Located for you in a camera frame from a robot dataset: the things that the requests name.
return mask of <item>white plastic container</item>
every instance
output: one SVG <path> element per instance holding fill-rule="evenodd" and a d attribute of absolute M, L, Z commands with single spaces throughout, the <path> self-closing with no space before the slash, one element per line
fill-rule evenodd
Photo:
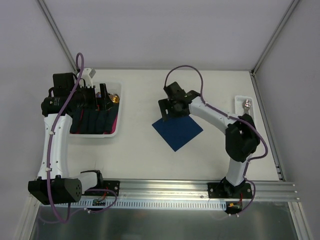
<path fill-rule="evenodd" d="M 71 137 L 75 138 L 87 138 L 87 139 L 103 139 L 103 138 L 112 138 L 114 137 L 119 129 L 120 125 L 120 119 L 121 119 L 121 112 L 122 112 L 122 103 L 123 103 L 123 84 L 120 81 L 95 81 L 93 83 L 95 85 L 95 93 L 100 92 L 99 84 L 105 84 L 106 90 L 109 94 L 118 94 L 120 101 L 119 101 L 119 110 L 118 115 L 116 119 L 116 126 L 115 130 L 111 134 L 69 134 Z"/>
<path fill-rule="evenodd" d="M 245 110 L 243 107 L 243 103 L 245 100 L 249 100 L 251 102 L 251 107 L 249 108 L 249 115 L 253 118 L 253 120 L 255 120 L 255 102 L 253 100 L 252 97 L 249 96 L 235 96 L 234 97 L 234 113 L 238 114 L 239 116 L 242 116 L 243 114 L 245 114 Z"/>

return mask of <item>blue square cloth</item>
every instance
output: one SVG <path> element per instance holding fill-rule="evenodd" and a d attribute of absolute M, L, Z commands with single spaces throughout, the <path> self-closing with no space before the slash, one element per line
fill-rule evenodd
<path fill-rule="evenodd" d="M 175 152 L 203 131 L 189 116 L 169 118 L 167 121 L 161 118 L 152 126 Z"/>

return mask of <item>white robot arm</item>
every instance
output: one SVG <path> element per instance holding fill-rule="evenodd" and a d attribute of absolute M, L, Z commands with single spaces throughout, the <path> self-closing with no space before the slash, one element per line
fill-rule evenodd
<path fill-rule="evenodd" d="M 222 116 L 216 111 L 213 111 L 209 107 L 207 107 L 198 96 L 189 104 L 190 114 L 197 116 L 208 123 L 214 125 L 217 129 L 219 129 L 224 135 L 226 134 L 226 129 L 228 125 L 234 124 L 236 121 L 225 116 Z M 234 113 L 228 113 L 229 116 L 238 117 L 238 115 Z M 235 161 L 230 158 L 229 169 L 225 176 L 225 179 L 232 184 L 233 186 L 240 185 L 244 179 L 244 172 L 247 165 L 248 159 L 250 159 L 252 154 L 245 159 L 244 162 Z"/>
<path fill-rule="evenodd" d="M 73 123 L 72 116 L 77 108 L 97 110 L 98 104 L 104 108 L 109 108 L 113 104 L 105 84 L 100 84 L 103 96 L 99 98 L 97 104 L 95 88 L 75 86 L 72 72 L 54 74 L 53 84 L 54 87 L 49 90 L 49 96 L 41 104 L 42 115 L 44 115 L 45 139 L 40 170 L 37 179 L 28 183 L 29 192 L 44 205 L 50 203 L 47 187 L 48 172 L 50 173 L 50 192 L 54 204 L 75 203 L 81 199 L 86 190 L 93 187 L 103 188 L 104 180 L 98 170 L 84 171 L 76 177 L 69 176 L 68 137 Z M 57 119 L 54 132 L 52 132 L 54 122 L 74 87 L 76 91 Z M 50 147 L 49 167 L 47 165 L 48 147 Z"/>
<path fill-rule="evenodd" d="M 43 157 L 40 170 L 37 174 L 38 179 L 47 179 L 47 152 L 48 152 L 48 141 L 50 131 L 54 120 L 57 117 L 57 113 L 49 114 L 44 118 L 45 137 L 43 147 Z M 51 153 L 50 153 L 50 175 L 54 179 L 59 176 L 62 179 L 68 179 L 69 171 L 67 164 L 67 153 L 68 153 L 68 137 L 70 133 L 70 127 L 72 125 L 72 118 L 68 114 L 59 117 L 55 127 L 54 137 L 52 138 Z M 72 179 L 79 179 L 81 182 L 82 193 L 86 190 L 95 187 L 98 184 L 98 174 L 96 172 L 82 172 L 78 176 L 72 177 Z"/>
<path fill-rule="evenodd" d="M 186 93 L 177 82 L 165 86 L 164 91 L 168 98 L 158 101 L 164 121 L 168 117 L 178 118 L 192 114 L 214 125 L 225 135 L 225 150 L 230 156 L 230 162 L 228 172 L 221 182 L 227 196 L 239 193 L 246 182 L 244 174 L 247 162 L 256 151 L 260 139 L 246 124 L 234 118 L 240 118 L 255 128 L 251 116 L 233 113 L 224 116 L 219 113 L 219 109 L 213 110 L 203 103 L 199 93 L 193 90 Z"/>

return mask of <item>white wall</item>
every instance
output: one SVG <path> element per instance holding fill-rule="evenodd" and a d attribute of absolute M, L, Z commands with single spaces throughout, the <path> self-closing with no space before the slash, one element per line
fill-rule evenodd
<path fill-rule="evenodd" d="M 291 0 L 46 0 L 88 66 L 251 70 Z"/>
<path fill-rule="evenodd" d="M 9 240 L 43 154 L 41 102 L 52 74 L 71 69 L 35 0 L 2 0 L 0 23 L 0 238 Z"/>
<path fill-rule="evenodd" d="M 287 180 L 320 236 L 320 1 L 302 0 L 257 74 Z"/>

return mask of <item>white table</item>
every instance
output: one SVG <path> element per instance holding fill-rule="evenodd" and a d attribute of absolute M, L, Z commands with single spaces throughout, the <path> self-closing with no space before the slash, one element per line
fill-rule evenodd
<path fill-rule="evenodd" d="M 94 81 L 119 80 L 123 83 L 122 115 L 119 131 L 113 138 L 70 137 L 68 166 L 72 176 L 97 169 L 104 178 L 160 180 L 220 180 L 229 166 L 225 136 L 214 126 L 192 116 L 203 128 L 198 136 L 174 152 L 152 127 L 161 118 L 158 100 L 166 98 L 163 90 L 168 70 L 97 70 Z M 258 102 L 247 71 L 201 71 L 204 97 L 214 106 L 234 112 L 236 95 L 255 101 L 255 125 L 266 140 Z M 176 70 L 168 84 L 177 81 L 186 92 L 200 91 L 200 79 L 193 70 Z M 264 153 L 260 144 L 254 156 Z M 251 162 L 247 178 L 278 181 L 271 153 Z"/>

